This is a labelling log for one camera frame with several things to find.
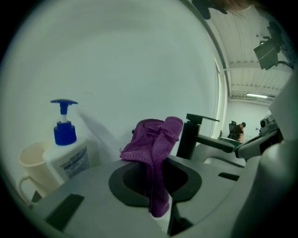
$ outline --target blue pump head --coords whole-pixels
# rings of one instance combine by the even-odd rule
[[[56,99],[51,103],[60,104],[61,121],[57,122],[57,126],[54,128],[55,142],[57,145],[70,145],[76,141],[75,126],[67,121],[67,109],[68,105],[78,104],[75,101],[68,99]]]

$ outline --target purple towel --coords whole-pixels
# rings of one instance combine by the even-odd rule
[[[183,122],[177,117],[168,117],[165,121],[140,121],[131,142],[120,155],[124,160],[146,164],[146,195],[150,199],[150,212],[156,218],[162,217],[169,209],[169,194],[163,182],[162,164],[179,140],[182,127]]]

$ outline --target soap dispenser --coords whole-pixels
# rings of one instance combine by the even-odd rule
[[[60,104],[61,120],[54,128],[55,144],[43,153],[43,159],[61,185],[83,170],[90,168],[86,140],[77,138],[75,127],[67,121],[68,106],[78,104],[68,99],[52,100]]]

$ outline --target black slot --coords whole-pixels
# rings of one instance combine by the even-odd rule
[[[233,181],[237,181],[239,178],[239,175],[230,174],[230,173],[220,173],[219,176],[222,178],[225,178],[225,179],[233,180]]]
[[[81,195],[69,194],[46,218],[46,222],[62,231],[83,200]]]
[[[167,158],[163,162],[164,185],[173,202],[190,200],[200,189],[201,176],[194,170]],[[116,169],[109,181],[113,195],[128,206],[149,207],[146,194],[146,165],[131,162]]]

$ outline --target product label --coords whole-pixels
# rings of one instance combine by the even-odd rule
[[[76,155],[70,158],[67,163],[60,166],[64,169],[66,175],[71,178],[81,171],[90,168],[87,147],[85,146]]]

